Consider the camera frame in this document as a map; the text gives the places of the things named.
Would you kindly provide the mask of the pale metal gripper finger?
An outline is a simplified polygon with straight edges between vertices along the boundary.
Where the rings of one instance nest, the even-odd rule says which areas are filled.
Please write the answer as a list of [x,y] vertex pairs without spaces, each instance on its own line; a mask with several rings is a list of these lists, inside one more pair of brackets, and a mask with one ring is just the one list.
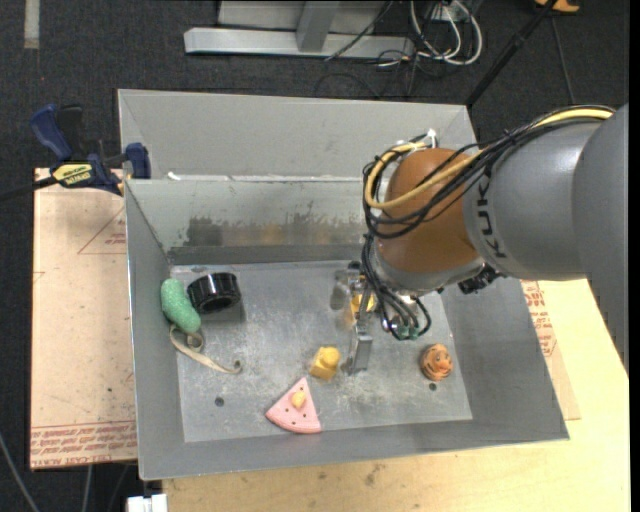
[[332,310],[340,310],[346,307],[361,291],[361,273],[359,270],[337,270],[334,273],[334,285],[329,301],[330,308]]
[[373,338],[367,333],[355,333],[352,336],[344,364],[344,371],[347,374],[354,375],[368,368],[372,345]]

